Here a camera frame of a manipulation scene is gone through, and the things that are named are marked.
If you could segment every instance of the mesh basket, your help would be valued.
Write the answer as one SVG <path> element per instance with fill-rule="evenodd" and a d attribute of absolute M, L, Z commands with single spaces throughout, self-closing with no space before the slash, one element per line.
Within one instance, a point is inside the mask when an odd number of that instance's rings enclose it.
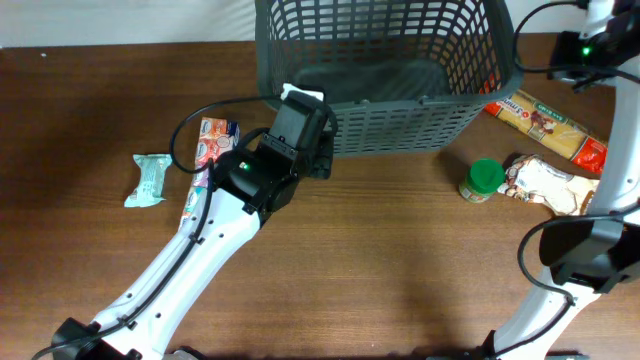
<path fill-rule="evenodd" d="M 438 150 L 522 82 L 503 0 L 256 0 L 256 12 L 259 91 L 323 87 L 336 155 Z"/>

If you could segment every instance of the green jar lid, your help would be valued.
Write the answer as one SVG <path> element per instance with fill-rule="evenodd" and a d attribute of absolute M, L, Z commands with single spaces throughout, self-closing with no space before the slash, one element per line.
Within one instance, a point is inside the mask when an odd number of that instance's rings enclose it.
<path fill-rule="evenodd" d="M 493 159 L 476 161 L 467 175 L 469 186 L 480 194 L 493 194 L 504 182 L 504 169 Z"/>

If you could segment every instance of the brown wooden surface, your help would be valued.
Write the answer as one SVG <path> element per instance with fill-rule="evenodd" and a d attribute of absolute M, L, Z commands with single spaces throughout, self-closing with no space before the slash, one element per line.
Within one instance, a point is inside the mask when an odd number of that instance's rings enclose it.
<path fill-rule="evenodd" d="M 529 37 L 523 58 L 543 63 L 552 46 Z M 140 275 L 175 233 L 190 177 L 170 168 L 165 202 L 125 209 L 139 180 L 131 155 L 166 152 L 203 104 L 255 94 L 255 68 L 252 43 L 0 52 L 0 358 L 27 358 L 69 316 L 89 322 Z M 524 88 L 608 135 L 610 89 L 574 96 L 541 76 Z M 245 131 L 274 117 L 262 104 L 212 115 Z M 185 158 L 195 131 L 179 146 Z M 305 180 L 224 266 L 170 348 L 348 356 L 479 345 L 530 288 L 516 248 L 550 212 L 503 196 L 472 205 L 455 184 L 474 160 L 513 152 L 584 174 L 487 114 L 438 153 L 336 160 L 331 180 Z M 616 288 L 554 349 L 637 358 L 639 295 L 637 283 Z"/>

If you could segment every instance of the plastic food bag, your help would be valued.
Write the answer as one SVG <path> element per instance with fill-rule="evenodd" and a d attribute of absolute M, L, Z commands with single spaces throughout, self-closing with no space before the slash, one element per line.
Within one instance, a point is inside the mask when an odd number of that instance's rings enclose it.
<path fill-rule="evenodd" d="M 164 174 L 171 165 L 169 154 L 133 155 L 133 161 L 140 166 L 140 183 L 127 197 L 124 207 L 153 206 L 162 198 Z"/>
<path fill-rule="evenodd" d="M 513 162 L 498 192 L 527 203 L 545 204 L 556 215 L 581 215 L 586 212 L 598 183 L 557 170 L 538 156 L 530 155 Z"/>

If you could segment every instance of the pasta package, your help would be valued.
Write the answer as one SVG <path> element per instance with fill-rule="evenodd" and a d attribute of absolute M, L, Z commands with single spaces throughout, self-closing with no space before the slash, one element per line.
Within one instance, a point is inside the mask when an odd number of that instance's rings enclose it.
<path fill-rule="evenodd" d="M 524 91 L 487 105 L 485 111 L 576 165 L 602 174 L 607 143 Z"/>

